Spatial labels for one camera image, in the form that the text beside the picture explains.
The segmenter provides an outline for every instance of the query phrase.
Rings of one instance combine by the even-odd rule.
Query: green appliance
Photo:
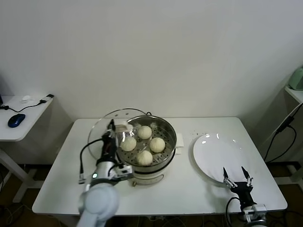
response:
[[[303,67],[298,68],[290,77],[288,85],[293,90],[303,91]]]

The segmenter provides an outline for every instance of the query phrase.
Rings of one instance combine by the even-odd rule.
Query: white table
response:
[[[19,111],[26,106],[37,104],[39,100],[43,98],[43,96],[33,97],[33,100],[27,103],[21,103],[22,98],[23,96],[2,96],[3,105],[8,105],[16,111]],[[44,104],[30,107],[22,111],[21,114],[25,114],[26,117],[23,122],[16,128],[10,128],[8,126],[8,120],[17,113],[12,110],[0,110],[0,141],[14,142],[22,140],[31,130],[41,114],[52,102],[52,100],[53,99]],[[13,199],[13,202],[20,202],[27,188],[41,188],[43,181],[34,181],[32,178],[35,175],[36,170],[31,169],[27,174],[2,149],[0,149],[0,163],[9,170],[9,173],[4,178],[3,184],[7,182],[11,174],[16,175],[23,182],[15,198]]]
[[[303,91],[292,90],[288,86],[285,87],[285,91],[290,94],[298,103],[303,102]],[[296,170],[293,165],[288,165],[287,168],[292,175],[290,177],[275,177],[276,183],[278,185],[297,184],[303,191],[303,167]]]
[[[174,157],[168,173],[156,184],[132,187],[128,181],[118,183],[116,188],[121,198],[117,215],[224,213],[228,199],[235,194],[209,181],[192,159],[195,140],[199,135],[211,132],[227,134],[245,148],[246,158],[251,163],[248,171],[250,176],[254,177],[254,189],[251,193],[254,201],[265,204],[267,210],[286,209],[287,203],[282,193],[238,118],[168,118],[166,120],[183,135],[182,154]],[[78,185],[79,153],[87,143],[87,136],[95,122],[96,119],[79,119],[74,123],[36,198],[33,212],[79,215],[78,199],[84,187]],[[96,161],[88,151],[83,155],[84,171],[88,175],[95,170]],[[238,202],[231,203],[230,211],[240,212]],[[68,226],[75,224],[75,222],[68,223],[64,219],[60,220]]]

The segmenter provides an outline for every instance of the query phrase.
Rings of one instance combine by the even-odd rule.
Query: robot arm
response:
[[[246,178],[246,182],[233,182],[227,175],[225,168],[223,168],[224,182],[227,187],[230,188],[231,192],[235,193],[239,197],[241,211],[244,216],[244,220],[247,223],[245,227],[266,227],[266,208],[264,205],[258,205],[252,199],[250,192],[253,189],[252,177],[249,173],[242,167],[242,171]]]
[[[96,170],[87,179],[85,190],[80,196],[81,214],[77,227],[103,227],[119,207],[119,193],[114,187],[119,181],[133,177],[131,166],[116,161],[116,126],[111,120],[102,135],[103,147],[96,162]]]

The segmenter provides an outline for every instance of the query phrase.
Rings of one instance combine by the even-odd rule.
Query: steamer basket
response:
[[[137,116],[127,121],[134,129],[134,138],[137,141],[136,148],[132,151],[123,151],[121,148],[117,150],[117,156],[121,162],[128,163],[133,166],[134,171],[138,174],[152,174],[165,168],[175,155],[175,147],[177,136],[174,128],[166,120],[150,115]],[[165,149],[161,153],[154,153],[149,147],[151,138],[143,140],[137,136],[137,131],[141,126],[149,126],[152,130],[152,138],[162,138],[165,141]],[[153,156],[150,166],[141,166],[136,162],[138,152],[148,150]]]

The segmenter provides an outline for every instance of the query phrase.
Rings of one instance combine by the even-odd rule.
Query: blue mouse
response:
[[[9,119],[8,126],[11,128],[16,128],[24,120],[25,114],[16,114]]]

